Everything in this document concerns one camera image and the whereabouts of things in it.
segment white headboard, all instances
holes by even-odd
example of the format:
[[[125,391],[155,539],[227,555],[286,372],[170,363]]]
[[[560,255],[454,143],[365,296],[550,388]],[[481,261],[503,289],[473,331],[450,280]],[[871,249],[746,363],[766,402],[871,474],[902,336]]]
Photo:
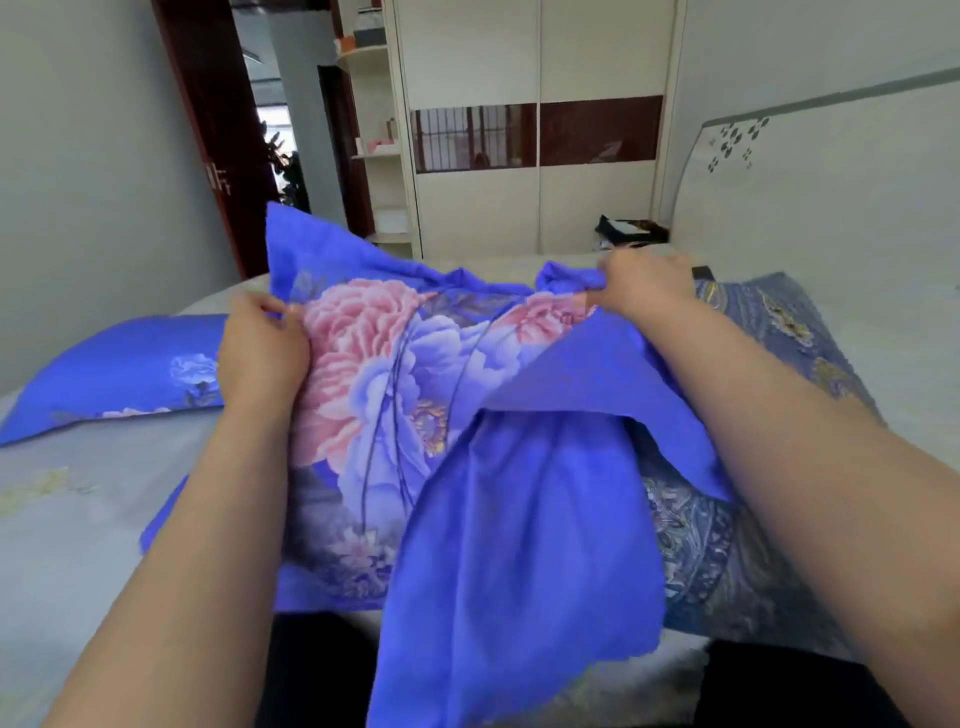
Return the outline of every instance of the white headboard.
[[[960,469],[960,69],[708,122],[673,240],[797,279],[891,427]]]

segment blue floral pillow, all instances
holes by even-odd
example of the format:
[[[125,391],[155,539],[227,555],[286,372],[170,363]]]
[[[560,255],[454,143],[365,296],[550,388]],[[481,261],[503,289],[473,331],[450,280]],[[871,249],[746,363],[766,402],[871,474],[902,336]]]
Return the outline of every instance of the blue floral pillow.
[[[85,420],[223,405],[226,316],[152,316],[90,337],[44,367],[0,427],[0,445]]]

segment door handle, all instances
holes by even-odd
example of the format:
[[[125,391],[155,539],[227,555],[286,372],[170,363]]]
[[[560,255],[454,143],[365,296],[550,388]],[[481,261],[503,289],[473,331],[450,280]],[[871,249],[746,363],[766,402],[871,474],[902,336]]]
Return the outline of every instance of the door handle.
[[[210,181],[210,186],[215,192],[223,192],[228,197],[232,190],[230,189],[230,182],[227,179],[227,170],[220,169],[217,166],[216,162],[208,162],[204,165],[206,169],[206,178]]]

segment sliding wardrobe door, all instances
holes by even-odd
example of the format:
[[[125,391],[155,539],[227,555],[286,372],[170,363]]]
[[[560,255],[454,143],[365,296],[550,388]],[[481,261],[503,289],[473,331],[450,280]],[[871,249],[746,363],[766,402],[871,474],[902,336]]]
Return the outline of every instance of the sliding wardrobe door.
[[[594,247],[601,214],[650,214],[674,0],[541,0],[540,241]]]
[[[537,249],[537,0],[395,0],[427,259]]]

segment forearm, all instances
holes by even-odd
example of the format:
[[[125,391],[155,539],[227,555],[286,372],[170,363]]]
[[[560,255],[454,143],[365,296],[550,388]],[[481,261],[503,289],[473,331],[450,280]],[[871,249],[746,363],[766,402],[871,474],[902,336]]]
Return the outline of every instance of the forearm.
[[[289,408],[228,407],[47,726],[236,726],[262,687]]]
[[[960,709],[960,476],[849,416],[700,302],[635,323],[739,492],[888,688],[914,716]]]

